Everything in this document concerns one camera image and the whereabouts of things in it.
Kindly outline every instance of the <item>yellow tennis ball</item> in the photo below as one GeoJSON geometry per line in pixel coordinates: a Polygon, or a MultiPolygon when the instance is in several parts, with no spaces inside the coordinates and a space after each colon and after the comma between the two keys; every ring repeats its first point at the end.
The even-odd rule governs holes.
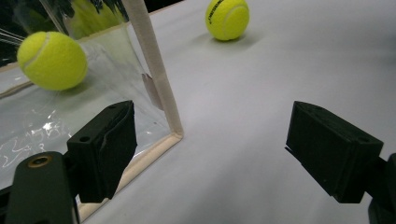
{"type": "Polygon", "coordinates": [[[212,0],[205,14],[207,30],[218,40],[236,39],[245,32],[248,21],[245,0],[212,0]]]}
{"type": "Polygon", "coordinates": [[[81,46],[58,32],[38,32],[21,43],[17,54],[22,72],[37,86],[63,91],[77,86],[87,73],[81,46]]]}

